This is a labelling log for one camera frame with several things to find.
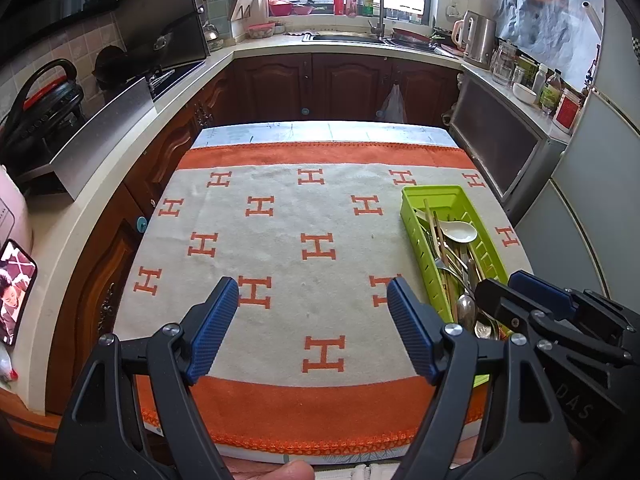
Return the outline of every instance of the human hand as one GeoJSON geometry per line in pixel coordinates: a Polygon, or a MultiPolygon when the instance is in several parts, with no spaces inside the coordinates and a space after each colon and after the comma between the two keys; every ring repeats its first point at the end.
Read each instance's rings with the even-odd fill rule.
{"type": "Polygon", "coordinates": [[[226,467],[234,480],[314,480],[314,469],[302,460],[285,465],[253,462],[223,456],[226,467]]]}

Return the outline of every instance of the phone screen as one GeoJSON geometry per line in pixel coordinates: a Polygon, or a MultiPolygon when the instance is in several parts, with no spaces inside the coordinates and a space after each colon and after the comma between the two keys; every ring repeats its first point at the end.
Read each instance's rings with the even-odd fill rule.
{"type": "Polygon", "coordinates": [[[35,262],[16,242],[7,240],[0,250],[0,338],[7,345],[15,342],[35,278],[35,262]]]}

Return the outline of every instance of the metal bolt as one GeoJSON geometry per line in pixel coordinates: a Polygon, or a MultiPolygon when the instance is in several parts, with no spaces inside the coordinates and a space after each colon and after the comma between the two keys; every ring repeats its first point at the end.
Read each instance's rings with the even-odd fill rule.
{"type": "Polygon", "coordinates": [[[114,341],[116,341],[116,337],[113,334],[102,334],[100,339],[98,339],[98,344],[102,346],[109,346],[114,341]]]}
{"type": "Polygon", "coordinates": [[[511,337],[509,339],[511,339],[511,342],[516,346],[523,346],[527,343],[527,338],[518,333],[511,334],[511,337]]]}
{"type": "Polygon", "coordinates": [[[457,323],[447,323],[444,326],[444,331],[449,335],[460,335],[462,334],[462,327],[457,323]]]}
{"type": "Polygon", "coordinates": [[[538,344],[536,346],[541,350],[547,351],[551,350],[554,347],[551,341],[548,341],[546,339],[541,339],[540,341],[538,341],[538,344]]]}
{"type": "Polygon", "coordinates": [[[180,325],[175,323],[168,323],[162,327],[162,333],[164,335],[174,336],[180,332],[180,325]]]}

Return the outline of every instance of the blue gripper pad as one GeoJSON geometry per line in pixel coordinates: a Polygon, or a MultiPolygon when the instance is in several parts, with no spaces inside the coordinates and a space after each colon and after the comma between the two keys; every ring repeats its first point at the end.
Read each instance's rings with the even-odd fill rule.
{"type": "Polygon", "coordinates": [[[238,301],[236,281],[228,277],[221,278],[207,301],[192,306],[180,322],[184,330],[181,358],[188,361],[182,376],[189,386],[193,386],[211,369],[238,308],[238,301]]]}
{"type": "Polygon", "coordinates": [[[551,285],[525,272],[518,270],[509,277],[509,287],[523,296],[539,303],[554,313],[556,320],[573,320],[577,311],[571,295],[561,288],[551,285]]]}
{"type": "Polygon", "coordinates": [[[389,282],[386,304],[415,373],[436,384],[442,373],[437,361],[442,358],[443,321],[431,305],[420,303],[404,278],[389,282]]]}

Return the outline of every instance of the white spoon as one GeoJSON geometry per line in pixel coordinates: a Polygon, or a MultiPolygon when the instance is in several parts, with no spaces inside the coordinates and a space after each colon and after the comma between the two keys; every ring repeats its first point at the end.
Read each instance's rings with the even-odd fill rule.
{"type": "MultiPolygon", "coordinates": [[[[415,208],[414,211],[420,218],[426,220],[427,222],[429,221],[424,211],[415,208]]],[[[468,244],[478,238],[478,231],[476,231],[476,228],[468,222],[463,222],[460,220],[445,222],[444,220],[440,220],[439,223],[440,228],[442,229],[442,234],[444,234],[450,240],[458,242],[459,244],[468,244]]]]}

